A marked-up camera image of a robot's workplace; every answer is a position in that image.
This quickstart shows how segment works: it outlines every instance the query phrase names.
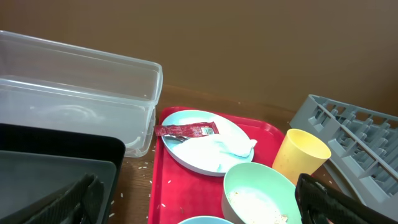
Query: light blue bowl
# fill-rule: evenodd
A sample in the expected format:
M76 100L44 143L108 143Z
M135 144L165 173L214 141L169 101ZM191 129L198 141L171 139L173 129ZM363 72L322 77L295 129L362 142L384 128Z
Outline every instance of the light blue bowl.
M208 217L208 216L200 216L200 217L192 217L187 220L180 222L179 224L233 224L230 221L224 220L218 217Z

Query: yellow cup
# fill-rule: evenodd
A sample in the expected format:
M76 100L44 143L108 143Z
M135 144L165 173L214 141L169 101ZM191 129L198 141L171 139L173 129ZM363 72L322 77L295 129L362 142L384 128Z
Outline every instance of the yellow cup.
M290 129L272 168L296 185L301 173L313 174L330 156L330 149L323 141L306 131Z

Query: table surface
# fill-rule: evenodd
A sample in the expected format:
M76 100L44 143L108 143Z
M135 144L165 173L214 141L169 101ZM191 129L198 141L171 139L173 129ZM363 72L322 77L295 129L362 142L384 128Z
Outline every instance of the table surface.
M292 120L295 114L293 111L273 106L238 102L175 86L164 85L159 104L156 106L157 122L159 121L161 111L171 106L187 106L198 110L260 119L279 128L284 134L290 128L289 121ZM114 213L114 215L109 218L109 224L147 223L151 188L149 181L152 180L152 171L154 168L155 144L156 138L154 136L149 152L145 156L141 158L124 158L113 198L114 203L111 207L111 213ZM313 176L340 190L323 166Z

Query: ketchup packet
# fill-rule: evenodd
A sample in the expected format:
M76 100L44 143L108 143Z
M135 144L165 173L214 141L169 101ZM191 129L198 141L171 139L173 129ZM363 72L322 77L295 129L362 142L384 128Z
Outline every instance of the ketchup packet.
M168 125L155 127L156 136L183 136L187 138L203 137L210 134L218 134L216 123L201 122L186 125Z

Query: wall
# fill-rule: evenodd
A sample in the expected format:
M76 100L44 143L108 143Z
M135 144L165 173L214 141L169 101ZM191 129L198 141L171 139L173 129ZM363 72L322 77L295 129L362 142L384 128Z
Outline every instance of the wall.
M2 0L0 29L160 63L165 83L398 114L398 1Z

